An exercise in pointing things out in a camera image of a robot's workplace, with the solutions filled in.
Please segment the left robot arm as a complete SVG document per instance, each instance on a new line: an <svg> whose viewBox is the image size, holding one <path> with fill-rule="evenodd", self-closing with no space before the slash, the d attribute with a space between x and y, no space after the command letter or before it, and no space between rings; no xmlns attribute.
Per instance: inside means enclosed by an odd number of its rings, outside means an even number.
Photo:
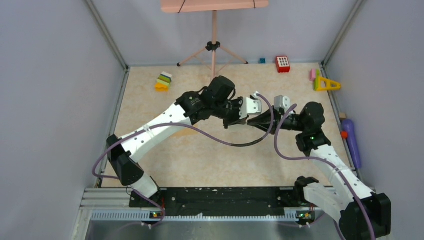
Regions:
<svg viewBox="0 0 424 240"><path fill-rule="evenodd" d="M246 97L235 97L236 86L225 76L215 77L200 90L184 92L162 114L140 128L121 137L115 134L106 143L107 154L114 175L122 186L141 194L141 200L149 207L160 202L160 188L155 180L140 166L140 160L153 148L181 131L201 121L215 117L223 121L225 128L244 122Z"/></svg>

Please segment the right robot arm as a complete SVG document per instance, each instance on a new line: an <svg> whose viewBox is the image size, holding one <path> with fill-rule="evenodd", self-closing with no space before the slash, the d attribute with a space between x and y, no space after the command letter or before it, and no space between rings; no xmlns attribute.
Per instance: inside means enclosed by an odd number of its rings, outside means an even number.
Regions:
<svg viewBox="0 0 424 240"><path fill-rule="evenodd" d="M322 130L325 123L322 104L309 102L299 114L294 113L294 108L294 105L287 109L273 106L247 122L263 131L271 128L274 148L281 158L311 161L335 188L335 192L331 192L312 177L299 177L293 192L294 202L299 206L311 203L322 209L335 221L346 240L375 240L390 235L392 204L389 197L365 185L339 157ZM295 139L303 157L288 157L280 152L280 130L300 132Z"/></svg>

